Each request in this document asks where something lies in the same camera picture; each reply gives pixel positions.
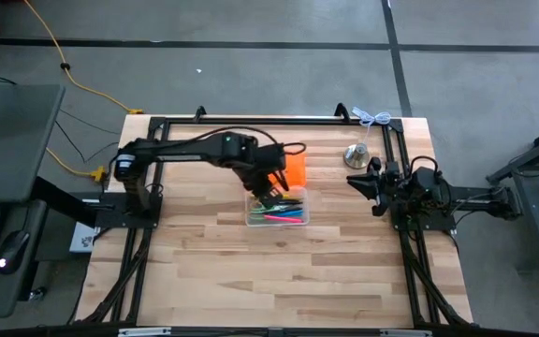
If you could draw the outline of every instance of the butcher block tabletop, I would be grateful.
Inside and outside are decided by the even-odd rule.
[[[146,138],[151,117],[127,116],[120,146]],[[402,123],[409,157],[434,156],[427,120],[404,118]],[[169,138],[190,139],[220,126],[226,125],[172,125]],[[244,222],[244,189],[231,169],[207,163],[165,164],[164,203],[153,233],[138,324],[412,327],[399,235],[391,227],[389,213],[371,216],[373,201],[345,179],[365,171],[348,168],[342,154],[347,146],[362,141],[367,129],[251,126],[280,142],[307,144],[305,187],[311,222],[305,227],[249,228]],[[269,143],[263,135],[233,131]],[[391,139],[400,160],[394,134]],[[370,130],[368,145],[372,156],[386,160],[380,128]],[[112,180],[109,191],[122,190]],[[126,232],[115,228],[96,241],[76,319],[90,314],[117,280]],[[471,321],[455,245],[441,232],[429,231],[425,236],[435,284],[458,313]],[[428,317],[422,286],[418,293],[422,313]],[[123,316],[130,294],[132,283]]]

